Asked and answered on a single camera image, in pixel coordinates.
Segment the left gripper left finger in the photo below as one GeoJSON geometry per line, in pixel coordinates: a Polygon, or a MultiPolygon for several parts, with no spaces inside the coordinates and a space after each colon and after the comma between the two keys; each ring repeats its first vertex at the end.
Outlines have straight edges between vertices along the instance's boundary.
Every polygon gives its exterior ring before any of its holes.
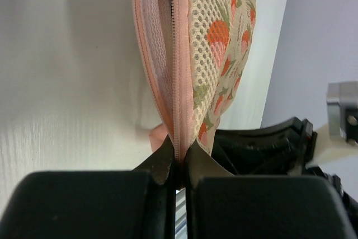
{"type": "Polygon", "coordinates": [[[174,150],[131,171],[41,171],[16,186],[2,238],[174,238],[174,150]]]}

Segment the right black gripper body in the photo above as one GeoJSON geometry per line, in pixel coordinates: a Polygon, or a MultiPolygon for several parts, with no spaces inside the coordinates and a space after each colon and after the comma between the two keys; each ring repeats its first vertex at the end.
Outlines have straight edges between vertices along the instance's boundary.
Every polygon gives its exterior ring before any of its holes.
{"type": "Polygon", "coordinates": [[[262,129],[218,129],[211,157],[234,175],[301,175],[316,140],[313,124],[296,117],[262,129]]]}

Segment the floral mesh laundry bag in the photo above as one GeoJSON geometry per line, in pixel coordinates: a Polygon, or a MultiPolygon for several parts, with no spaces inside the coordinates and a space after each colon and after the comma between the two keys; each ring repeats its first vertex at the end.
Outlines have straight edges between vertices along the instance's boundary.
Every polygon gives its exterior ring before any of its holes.
{"type": "Polygon", "coordinates": [[[193,143],[213,150],[222,114],[233,102],[256,24],[256,0],[133,0],[143,67],[165,138],[182,162],[193,143]]]}

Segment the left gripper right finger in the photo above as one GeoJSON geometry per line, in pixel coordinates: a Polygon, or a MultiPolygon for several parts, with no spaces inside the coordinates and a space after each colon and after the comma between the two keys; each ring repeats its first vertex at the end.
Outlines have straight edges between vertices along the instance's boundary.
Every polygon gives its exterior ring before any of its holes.
{"type": "Polygon", "coordinates": [[[341,196],[318,176],[235,176],[198,145],[185,156],[188,238],[356,238],[341,196]]]}

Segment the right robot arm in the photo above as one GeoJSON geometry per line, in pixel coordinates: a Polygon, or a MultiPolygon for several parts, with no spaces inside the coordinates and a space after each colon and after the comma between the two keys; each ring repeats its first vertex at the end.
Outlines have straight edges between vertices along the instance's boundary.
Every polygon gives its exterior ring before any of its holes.
{"type": "Polygon", "coordinates": [[[234,175],[313,175],[325,178],[339,193],[352,223],[357,223],[357,201],[344,191],[341,179],[324,172],[318,162],[357,152],[353,137],[331,138],[328,129],[296,117],[254,130],[215,132],[212,158],[234,175]]]}

